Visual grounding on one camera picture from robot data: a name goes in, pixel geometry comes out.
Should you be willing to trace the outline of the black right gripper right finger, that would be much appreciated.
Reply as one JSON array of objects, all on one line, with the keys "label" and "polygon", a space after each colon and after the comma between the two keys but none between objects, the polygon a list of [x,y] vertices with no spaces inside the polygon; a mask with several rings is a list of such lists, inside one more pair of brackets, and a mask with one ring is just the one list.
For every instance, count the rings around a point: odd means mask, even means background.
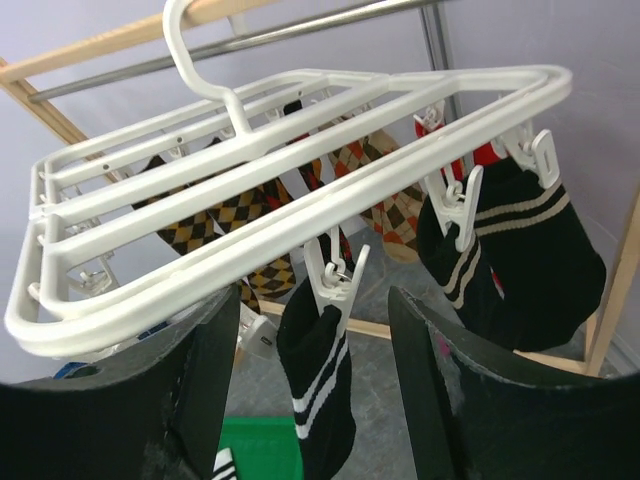
[{"label": "black right gripper right finger", "polygon": [[639,377],[594,378],[505,350],[406,290],[391,341],[421,479],[635,479]]}]

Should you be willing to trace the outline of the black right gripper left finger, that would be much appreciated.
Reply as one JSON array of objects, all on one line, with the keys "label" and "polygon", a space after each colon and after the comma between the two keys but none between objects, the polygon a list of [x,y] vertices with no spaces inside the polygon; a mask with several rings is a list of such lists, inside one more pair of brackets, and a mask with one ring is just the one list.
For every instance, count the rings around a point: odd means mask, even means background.
[{"label": "black right gripper left finger", "polygon": [[2,386],[2,478],[211,478],[239,311],[228,287],[63,379]]}]

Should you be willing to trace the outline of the white black-striped sock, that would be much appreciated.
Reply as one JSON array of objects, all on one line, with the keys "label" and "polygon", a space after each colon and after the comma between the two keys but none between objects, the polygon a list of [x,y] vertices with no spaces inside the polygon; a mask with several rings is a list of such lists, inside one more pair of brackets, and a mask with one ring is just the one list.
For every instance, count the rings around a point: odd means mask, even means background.
[{"label": "white black-striped sock", "polygon": [[219,450],[216,454],[212,480],[237,480],[236,464],[232,450],[229,447]]}]

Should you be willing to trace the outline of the black beige-striped sock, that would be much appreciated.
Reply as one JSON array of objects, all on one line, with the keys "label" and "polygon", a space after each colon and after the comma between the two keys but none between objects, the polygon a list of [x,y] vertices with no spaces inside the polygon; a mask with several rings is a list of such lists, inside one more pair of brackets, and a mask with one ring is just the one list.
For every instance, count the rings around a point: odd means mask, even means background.
[{"label": "black beige-striped sock", "polygon": [[515,315],[516,350],[568,343],[594,314],[606,267],[560,180],[507,158],[484,170],[475,232]]},{"label": "black beige-striped sock", "polygon": [[417,221],[417,249],[422,264],[440,285],[462,324],[488,338],[502,303],[488,261],[475,235],[463,251],[456,248],[459,226],[443,232],[430,199]]}]

